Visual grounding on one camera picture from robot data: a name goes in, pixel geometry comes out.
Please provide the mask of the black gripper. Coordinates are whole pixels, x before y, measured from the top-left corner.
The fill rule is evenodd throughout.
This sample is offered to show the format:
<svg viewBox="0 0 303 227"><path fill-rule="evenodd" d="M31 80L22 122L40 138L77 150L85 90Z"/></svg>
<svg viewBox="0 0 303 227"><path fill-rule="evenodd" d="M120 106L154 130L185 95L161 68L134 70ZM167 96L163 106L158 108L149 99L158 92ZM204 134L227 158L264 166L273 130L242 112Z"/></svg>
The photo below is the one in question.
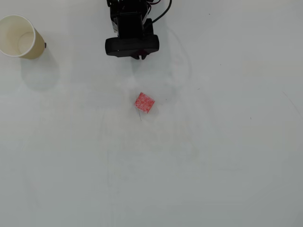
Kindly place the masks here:
<svg viewBox="0 0 303 227"><path fill-rule="evenodd" d="M154 35L152 20L148 18L149 12L110 12L114 32L118 38L143 38ZM135 60L144 60L149 55L145 49L140 50L140 55L132 54Z"/></svg>

